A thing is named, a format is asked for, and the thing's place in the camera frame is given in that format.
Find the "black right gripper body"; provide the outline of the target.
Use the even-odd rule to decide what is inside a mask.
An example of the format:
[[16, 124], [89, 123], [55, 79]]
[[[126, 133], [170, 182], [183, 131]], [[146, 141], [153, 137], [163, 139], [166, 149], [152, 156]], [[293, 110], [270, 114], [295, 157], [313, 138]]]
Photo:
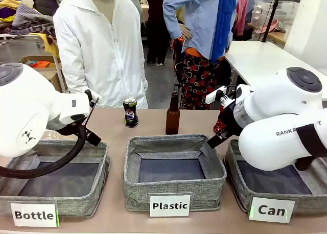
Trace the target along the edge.
[[223, 108], [223, 106], [220, 108], [217, 122], [213, 127], [214, 133], [217, 137], [216, 140], [219, 143], [226, 141], [233, 135], [239, 136], [243, 130], [243, 128], [236, 122], [233, 114], [235, 105], [235, 101], [232, 101], [232, 103], [225, 108]]

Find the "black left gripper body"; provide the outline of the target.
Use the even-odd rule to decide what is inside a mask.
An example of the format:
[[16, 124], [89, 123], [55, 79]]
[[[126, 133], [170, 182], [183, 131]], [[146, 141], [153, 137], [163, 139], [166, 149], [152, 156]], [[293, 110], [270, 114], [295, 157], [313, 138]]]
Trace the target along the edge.
[[101, 142], [101, 138], [85, 126], [77, 127], [77, 136], [83, 143], [88, 142], [95, 147]]

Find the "blue shirt person's hand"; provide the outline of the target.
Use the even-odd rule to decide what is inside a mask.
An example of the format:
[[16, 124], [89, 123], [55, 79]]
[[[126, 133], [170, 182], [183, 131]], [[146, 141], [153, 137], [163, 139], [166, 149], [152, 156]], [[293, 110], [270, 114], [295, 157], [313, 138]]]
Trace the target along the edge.
[[191, 29], [187, 25], [179, 24], [179, 28], [180, 28], [180, 33], [178, 38], [182, 37], [186, 40], [192, 39], [193, 36], [191, 33]]

